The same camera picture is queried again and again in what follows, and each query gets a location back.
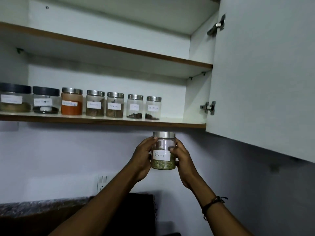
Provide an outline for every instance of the shelf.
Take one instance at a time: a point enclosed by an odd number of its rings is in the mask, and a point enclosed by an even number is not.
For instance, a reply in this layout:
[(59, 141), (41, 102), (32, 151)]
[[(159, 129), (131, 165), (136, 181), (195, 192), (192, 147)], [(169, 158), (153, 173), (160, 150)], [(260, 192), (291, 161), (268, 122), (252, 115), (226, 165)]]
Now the shelf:
[(184, 128), (203, 128), (205, 123), (185, 121), (178, 118), (161, 118), (158, 121), (144, 119), (115, 119), (109, 117), (89, 117), (67, 116), (61, 114), (36, 114), (36, 113), (5, 113), (0, 112), (0, 121), (20, 121), (20, 122), (45, 122), (45, 123), (83, 123), (83, 124), (102, 124), (102, 125), (126, 125), (126, 126), (150, 126), (150, 127), (184, 127)]
[(218, 11), (220, 3), (220, 0), (57, 1), (186, 35), (192, 35), (211, 15)]
[(157, 75), (188, 78), (212, 64), (0, 22), (0, 39), (26, 53)]

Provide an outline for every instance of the kitchen cabinet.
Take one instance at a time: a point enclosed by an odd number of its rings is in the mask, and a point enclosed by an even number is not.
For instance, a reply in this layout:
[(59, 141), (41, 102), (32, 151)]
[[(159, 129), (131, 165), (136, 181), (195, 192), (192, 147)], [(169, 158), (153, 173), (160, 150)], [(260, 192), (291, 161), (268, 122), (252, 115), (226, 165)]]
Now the kitchen cabinet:
[[(1, 120), (205, 128), (315, 162), (315, 0), (2, 2), (24, 10), (19, 18), (0, 14), (0, 40), (28, 68), (11, 77), (3, 66), (1, 81), (160, 95), (162, 118), (0, 113)], [(215, 25), (216, 36), (207, 35)], [(213, 101), (212, 113), (200, 109)]]

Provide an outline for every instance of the cabinet door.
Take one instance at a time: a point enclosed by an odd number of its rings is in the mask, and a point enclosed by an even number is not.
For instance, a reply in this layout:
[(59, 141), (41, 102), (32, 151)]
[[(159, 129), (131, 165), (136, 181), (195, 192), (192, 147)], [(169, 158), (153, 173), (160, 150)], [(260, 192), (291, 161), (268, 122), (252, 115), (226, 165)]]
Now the cabinet door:
[(221, 0), (207, 131), (315, 162), (315, 0)]

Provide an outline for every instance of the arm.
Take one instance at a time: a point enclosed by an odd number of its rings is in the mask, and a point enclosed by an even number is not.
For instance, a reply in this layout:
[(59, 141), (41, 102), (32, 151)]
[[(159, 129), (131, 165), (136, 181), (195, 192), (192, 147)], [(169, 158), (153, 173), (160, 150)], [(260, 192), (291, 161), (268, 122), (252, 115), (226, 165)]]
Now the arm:
[(58, 226), (49, 236), (97, 236), (103, 233), (118, 206), (133, 186), (149, 173), (149, 151), (157, 138), (141, 142), (128, 164), (86, 206)]
[[(171, 153), (179, 159), (176, 166), (184, 186), (194, 193), (201, 207), (210, 203), (216, 195), (198, 174), (189, 152), (178, 139)], [(210, 206), (206, 218), (214, 236), (253, 236), (222, 203)]]

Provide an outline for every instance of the hand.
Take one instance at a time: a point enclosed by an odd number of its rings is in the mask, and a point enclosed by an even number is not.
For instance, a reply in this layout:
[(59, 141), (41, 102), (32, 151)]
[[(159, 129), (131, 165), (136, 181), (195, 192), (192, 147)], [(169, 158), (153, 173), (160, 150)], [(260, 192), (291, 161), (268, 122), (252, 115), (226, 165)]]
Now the hand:
[(184, 147), (183, 143), (177, 138), (175, 139), (175, 143), (176, 147), (171, 149), (171, 153), (179, 159), (179, 161), (175, 162), (175, 165), (177, 166), (181, 182), (183, 182), (185, 187), (191, 190), (192, 182), (201, 177), (198, 174), (190, 154)]
[(157, 137), (149, 137), (147, 139), (144, 139), (136, 147), (136, 150), (128, 163), (136, 170), (137, 182), (143, 180), (144, 177), (146, 177), (149, 173), (149, 170), (151, 168), (151, 154), (149, 154), (149, 151), (151, 151), (151, 147), (157, 142), (157, 139)]

